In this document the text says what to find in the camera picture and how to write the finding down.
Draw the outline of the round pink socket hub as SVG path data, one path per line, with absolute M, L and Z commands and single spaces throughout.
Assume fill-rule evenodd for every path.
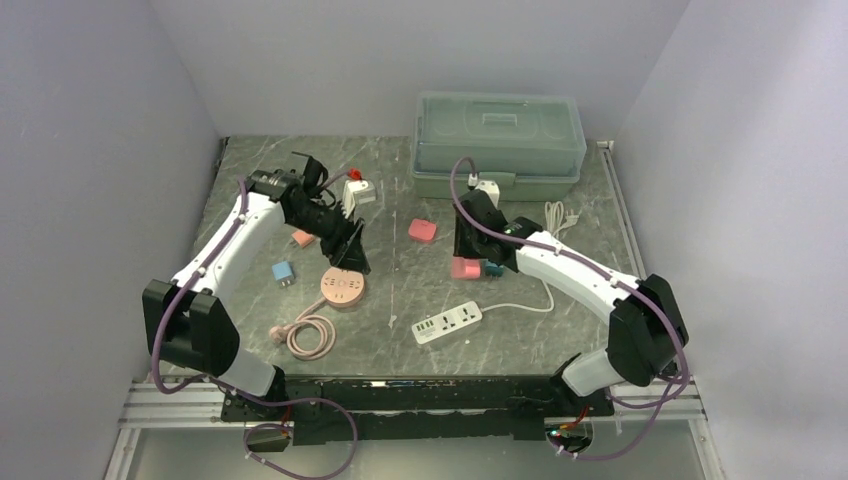
M 332 307 L 353 307 L 364 297 L 365 276 L 360 272 L 331 267 L 321 277 L 320 290 Z

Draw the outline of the white power strip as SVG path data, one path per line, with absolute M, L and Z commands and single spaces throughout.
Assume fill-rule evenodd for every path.
M 469 301 L 414 323 L 411 326 L 411 332 L 418 345 L 425 345 L 474 326 L 482 319 L 483 312 L 480 306 L 474 301 Z

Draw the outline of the pink triangular socket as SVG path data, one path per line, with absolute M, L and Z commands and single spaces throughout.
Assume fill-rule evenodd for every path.
M 451 277 L 456 280 L 474 280 L 482 275 L 482 263 L 479 259 L 453 257 Z

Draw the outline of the pink plug adapter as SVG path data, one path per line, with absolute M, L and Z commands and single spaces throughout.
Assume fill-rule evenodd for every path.
M 415 218 L 408 228 L 408 236 L 419 243 L 430 244 L 436 238 L 438 226 L 428 220 Z

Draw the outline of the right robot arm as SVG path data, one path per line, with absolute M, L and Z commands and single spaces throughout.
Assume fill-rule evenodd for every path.
M 512 221 L 481 188 L 453 197 L 459 255 L 489 260 L 554 287 L 593 312 L 608 329 L 606 345 L 567 361 L 555 376 L 551 401 L 574 415 L 601 389 L 647 386 L 672 361 L 688 372 L 689 341 L 673 290 L 663 277 L 618 272 L 565 246 L 525 217 Z

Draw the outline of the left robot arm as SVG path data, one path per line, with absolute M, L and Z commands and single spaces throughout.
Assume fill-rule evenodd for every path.
M 291 165 L 256 170 L 238 183 L 223 224 L 185 267 L 167 280 L 152 280 L 142 293 L 151 376 L 164 394 L 188 386 L 167 385 L 161 364 L 195 371 L 191 382 L 209 381 L 248 399 L 264 420 L 287 406 L 285 373 L 243 346 L 227 304 L 259 250 L 283 226 L 314 236 L 329 264 L 367 275 L 362 246 L 365 223 L 355 209 L 375 200 L 374 185 L 357 169 L 335 174 L 316 158 L 295 152 Z

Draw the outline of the orange charger cube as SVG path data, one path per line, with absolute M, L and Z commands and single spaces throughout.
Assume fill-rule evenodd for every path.
M 291 234 L 291 239 L 300 248 L 306 248 L 315 241 L 316 237 L 303 230 L 296 230 Z

